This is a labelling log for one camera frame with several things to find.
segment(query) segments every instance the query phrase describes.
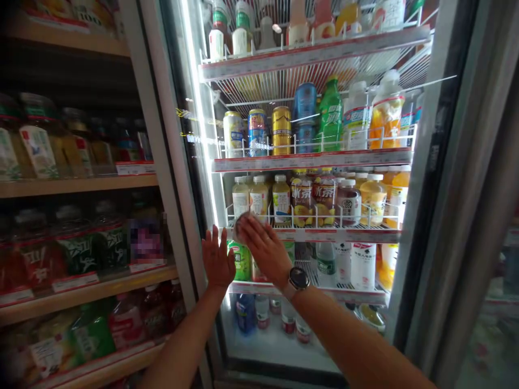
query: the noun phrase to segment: blue can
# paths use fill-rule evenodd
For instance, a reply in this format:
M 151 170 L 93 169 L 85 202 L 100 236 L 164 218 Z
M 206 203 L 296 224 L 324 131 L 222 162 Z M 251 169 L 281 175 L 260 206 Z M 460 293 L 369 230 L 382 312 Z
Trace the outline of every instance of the blue can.
M 313 146 L 305 146 L 314 143 L 315 125 L 309 122 L 296 123 L 296 154 L 313 152 Z
M 313 83 L 304 83 L 297 87 L 294 96 L 294 120 L 314 121 L 317 90 Z
M 267 129 L 267 117 L 262 109 L 249 111 L 249 147 L 251 157 L 262 157 L 268 155 L 269 131 Z

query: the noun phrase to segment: left hand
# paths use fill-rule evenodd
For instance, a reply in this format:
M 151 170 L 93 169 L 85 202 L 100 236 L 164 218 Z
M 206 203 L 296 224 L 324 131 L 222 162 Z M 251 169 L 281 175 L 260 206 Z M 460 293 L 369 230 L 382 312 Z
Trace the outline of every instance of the left hand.
M 227 254 L 226 229 L 222 231 L 220 247 L 218 247 L 218 228 L 212 226 L 212 238 L 209 230 L 205 232 L 205 239 L 202 239 L 202 256 L 208 280 L 207 288 L 222 287 L 227 290 L 236 275 L 236 265 L 234 252 L 231 250 Z

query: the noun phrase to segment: watch face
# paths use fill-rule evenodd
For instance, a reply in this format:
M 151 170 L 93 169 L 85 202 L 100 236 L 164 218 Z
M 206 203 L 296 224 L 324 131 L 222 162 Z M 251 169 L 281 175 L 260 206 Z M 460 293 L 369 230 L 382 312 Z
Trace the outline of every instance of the watch face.
M 290 270 L 290 280 L 298 289 L 305 289 L 310 285 L 310 279 L 307 273 L 300 267 L 293 267 L 292 270 Z

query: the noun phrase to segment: green bottle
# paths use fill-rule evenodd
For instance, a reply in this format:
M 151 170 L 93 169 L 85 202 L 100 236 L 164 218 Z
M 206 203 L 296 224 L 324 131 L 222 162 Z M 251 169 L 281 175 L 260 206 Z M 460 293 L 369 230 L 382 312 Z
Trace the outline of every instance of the green bottle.
M 81 316 L 72 325 L 77 353 L 84 362 L 115 352 L 115 344 L 106 317 L 92 303 L 81 306 Z
M 321 150 L 321 145 L 318 145 L 315 147 L 315 152 L 339 151 L 342 133 L 342 101 L 337 89 L 336 75 L 331 75 L 326 80 L 326 89 L 319 105 L 319 112 L 321 124 L 315 142 L 320 143 L 324 137 L 324 150 Z

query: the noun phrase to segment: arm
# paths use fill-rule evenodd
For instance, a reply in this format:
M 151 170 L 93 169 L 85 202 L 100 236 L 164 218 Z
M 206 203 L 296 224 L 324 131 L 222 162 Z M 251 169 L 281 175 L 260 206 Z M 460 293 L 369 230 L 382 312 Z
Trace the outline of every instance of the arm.
M 202 254 L 208 286 L 195 308 L 169 337 L 160 355 L 148 368 L 140 388 L 189 388 L 204 353 L 216 314 L 234 279 L 234 254 L 227 255 L 227 231 L 218 247 L 218 229 L 202 239 Z
M 241 237 L 260 270 L 283 291 L 292 263 L 270 225 L 243 220 Z M 407 358 L 376 331 L 314 286 L 297 292 L 291 303 L 315 332 L 353 388 L 434 388 Z

